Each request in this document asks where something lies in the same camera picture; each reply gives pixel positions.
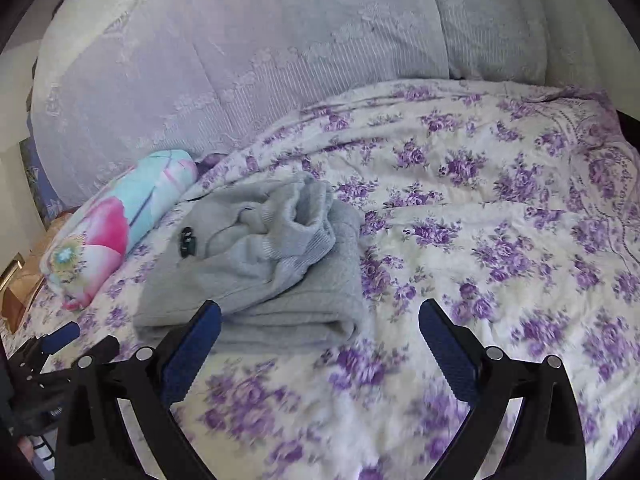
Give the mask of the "left hand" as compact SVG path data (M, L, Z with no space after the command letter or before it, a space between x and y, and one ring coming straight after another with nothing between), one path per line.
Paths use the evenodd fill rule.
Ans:
M29 440L28 437L19 437L15 441L15 445L18 449L16 460L17 463L20 464L20 468L28 471L35 471L35 449L32 445L32 441Z

